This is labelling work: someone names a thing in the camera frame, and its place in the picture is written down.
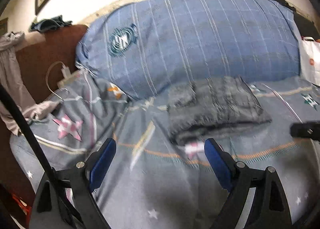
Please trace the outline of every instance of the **embroidered logo patch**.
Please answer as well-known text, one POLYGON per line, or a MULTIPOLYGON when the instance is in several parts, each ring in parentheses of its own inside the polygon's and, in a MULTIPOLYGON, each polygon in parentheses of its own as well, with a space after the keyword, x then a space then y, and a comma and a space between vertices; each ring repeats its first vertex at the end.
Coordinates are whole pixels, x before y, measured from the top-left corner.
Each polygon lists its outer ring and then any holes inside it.
POLYGON ((312 97, 310 94, 301 94, 302 97, 305 99, 305 102, 306 104, 310 104, 316 111, 317 111, 317 108, 316 106, 319 105, 319 103, 317 103, 312 97))
POLYGON ((113 57, 123 56, 132 43, 136 43, 138 30, 134 24, 130 27, 116 28, 109 37, 108 49, 113 57))

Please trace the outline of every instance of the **white plastic bag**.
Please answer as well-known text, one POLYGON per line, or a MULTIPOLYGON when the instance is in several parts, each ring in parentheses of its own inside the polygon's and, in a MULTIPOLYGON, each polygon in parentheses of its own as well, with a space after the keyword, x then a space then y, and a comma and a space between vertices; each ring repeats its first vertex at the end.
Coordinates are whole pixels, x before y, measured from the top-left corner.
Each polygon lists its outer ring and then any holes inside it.
POLYGON ((320 43, 315 42, 312 37, 304 37, 301 42, 301 77, 315 85, 320 85, 320 43))

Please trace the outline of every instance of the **black rod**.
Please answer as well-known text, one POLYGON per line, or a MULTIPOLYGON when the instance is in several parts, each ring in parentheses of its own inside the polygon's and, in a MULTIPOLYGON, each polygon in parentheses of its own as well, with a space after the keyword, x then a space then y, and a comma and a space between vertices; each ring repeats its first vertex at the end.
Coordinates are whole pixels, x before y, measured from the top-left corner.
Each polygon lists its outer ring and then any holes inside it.
POLYGON ((44 172, 47 174, 48 179, 50 180, 54 190, 56 191, 56 194, 60 197, 63 204, 66 206, 66 208, 70 210, 72 215, 82 223, 81 215, 79 214, 79 212, 69 202, 67 197, 64 194, 61 194, 61 190, 59 190, 61 186, 59 185, 58 180, 47 158, 45 157, 45 154, 43 153, 38 141, 36 140, 32 130, 30 129, 28 123, 24 119, 21 111, 18 109, 17 105, 15 104, 11 96, 8 94, 8 92, 5 90, 5 88, 1 84, 0 84, 0 101, 3 103, 5 108, 9 111, 11 116, 14 118, 14 120, 18 124, 21 132, 26 137, 26 140, 28 141, 30 147, 32 148, 33 152, 38 158, 42 168, 44 169, 44 172))

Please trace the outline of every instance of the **orange stripe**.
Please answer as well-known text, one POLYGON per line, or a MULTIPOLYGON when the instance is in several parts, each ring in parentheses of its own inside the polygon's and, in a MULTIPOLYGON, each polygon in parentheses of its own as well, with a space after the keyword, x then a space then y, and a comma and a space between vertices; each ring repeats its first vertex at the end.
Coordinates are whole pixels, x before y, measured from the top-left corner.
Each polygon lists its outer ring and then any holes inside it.
POLYGON ((115 134, 115 132, 112 133, 112 138, 115 140, 115 142, 118 141, 117 135, 115 134))
MULTIPOLYGON (((125 146, 125 147, 134 147, 135 146, 133 144, 125 144, 125 143, 117 143, 117 144, 120 146, 125 146)), ((162 152, 152 151, 152 150, 148 150, 148 149, 144 149, 143 151, 148 154, 151 154, 151 155, 181 159, 181 156, 176 153, 162 153, 162 152)), ((186 161, 186 164, 200 164, 203 166, 210 166, 209 162, 199 161, 199 160, 188 160, 188 161, 186 161)))
MULTIPOLYGON (((278 92, 280 95, 283 95, 283 96, 288 96, 288 95, 292 95, 292 94, 295 94, 295 93, 298 93, 298 92, 302 92, 302 91, 310 91, 312 90, 312 87, 309 86, 309 87, 299 87, 297 89, 294 89, 294 90, 290 90, 290 91, 281 91, 281 92, 278 92)), ((275 97, 276 95, 271 92, 271 93, 259 93, 259 94, 255 94, 256 97, 275 97)))
POLYGON ((270 153, 276 152, 276 151, 278 151, 278 150, 280 150, 280 149, 292 147, 292 146, 294 146, 294 145, 302 144, 302 143, 309 142, 309 141, 310 141, 310 140, 308 140, 308 139, 299 140, 299 141, 297 141, 297 142, 292 141, 292 142, 289 142, 289 143, 287 143, 287 144, 280 145, 280 146, 277 146, 277 147, 273 147, 273 148, 264 150, 264 151, 262 151, 262 152, 255 153, 255 154, 232 155, 232 157, 233 157, 233 158, 242 158, 242 159, 257 158, 257 157, 265 156, 265 155, 268 155, 268 154, 270 154, 270 153))

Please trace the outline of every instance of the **metal screw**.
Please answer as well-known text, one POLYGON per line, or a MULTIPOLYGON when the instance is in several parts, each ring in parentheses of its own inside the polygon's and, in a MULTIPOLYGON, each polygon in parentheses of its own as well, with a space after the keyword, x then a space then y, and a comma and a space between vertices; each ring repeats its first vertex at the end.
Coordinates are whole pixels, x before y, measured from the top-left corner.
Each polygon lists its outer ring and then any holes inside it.
POLYGON ((245 167, 245 164, 244 164, 242 161, 238 161, 238 162, 237 162, 237 167, 239 167, 239 168, 244 168, 244 167, 245 167))
POLYGON ((82 162, 82 161, 78 162, 78 163, 76 164, 76 167, 77 167, 77 168, 82 168, 82 167, 84 167, 84 162, 82 162))
POLYGON ((273 166, 270 166, 270 167, 268 167, 268 171, 270 173, 274 173, 276 170, 275 170, 275 168, 273 166))

